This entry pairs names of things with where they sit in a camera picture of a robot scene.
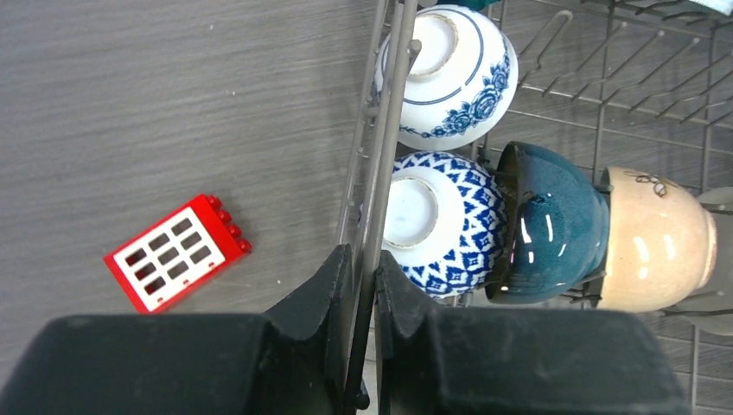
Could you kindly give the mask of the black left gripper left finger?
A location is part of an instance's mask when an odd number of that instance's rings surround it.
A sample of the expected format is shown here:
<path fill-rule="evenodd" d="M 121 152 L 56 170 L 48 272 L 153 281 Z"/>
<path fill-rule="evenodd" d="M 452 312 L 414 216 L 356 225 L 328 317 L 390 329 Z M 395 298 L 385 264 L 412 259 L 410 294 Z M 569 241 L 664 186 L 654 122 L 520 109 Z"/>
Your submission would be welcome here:
<path fill-rule="evenodd" d="M 65 316 L 27 347 L 4 414 L 337 414 L 353 254 L 260 314 Z"/>

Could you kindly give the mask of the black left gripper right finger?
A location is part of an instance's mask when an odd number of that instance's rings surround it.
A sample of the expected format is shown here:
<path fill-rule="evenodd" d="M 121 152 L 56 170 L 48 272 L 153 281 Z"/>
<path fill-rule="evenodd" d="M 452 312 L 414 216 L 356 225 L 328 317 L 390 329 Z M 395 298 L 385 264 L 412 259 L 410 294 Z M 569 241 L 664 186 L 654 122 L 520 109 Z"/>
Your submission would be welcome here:
<path fill-rule="evenodd" d="M 382 414 L 687 414 L 652 333 L 611 311 L 452 308 L 382 252 L 375 273 Z"/>

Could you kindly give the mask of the dark teal glazed bowl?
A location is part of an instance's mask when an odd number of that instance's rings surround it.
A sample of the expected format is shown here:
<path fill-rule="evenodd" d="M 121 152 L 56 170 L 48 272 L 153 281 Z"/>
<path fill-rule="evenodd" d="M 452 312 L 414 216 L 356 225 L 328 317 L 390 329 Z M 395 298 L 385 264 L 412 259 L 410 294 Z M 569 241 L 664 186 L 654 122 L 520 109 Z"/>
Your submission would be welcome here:
<path fill-rule="evenodd" d="M 564 156 L 508 143 L 496 173 L 507 201 L 507 242 L 485 287 L 488 301 L 541 303 L 596 271 L 609 240 L 609 205 Z"/>

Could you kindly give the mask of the beige ceramic bowl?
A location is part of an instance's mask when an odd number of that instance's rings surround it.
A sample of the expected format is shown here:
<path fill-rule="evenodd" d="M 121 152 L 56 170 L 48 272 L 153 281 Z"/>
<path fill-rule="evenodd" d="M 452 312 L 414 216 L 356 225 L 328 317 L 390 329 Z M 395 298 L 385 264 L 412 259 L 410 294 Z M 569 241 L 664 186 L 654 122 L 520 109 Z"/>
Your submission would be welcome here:
<path fill-rule="evenodd" d="M 716 263 L 717 226 L 695 196 L 630 168 L 607 167 L 602 179 L 612 190 L 598 309 L 661 310 L 704 287 Z"/>

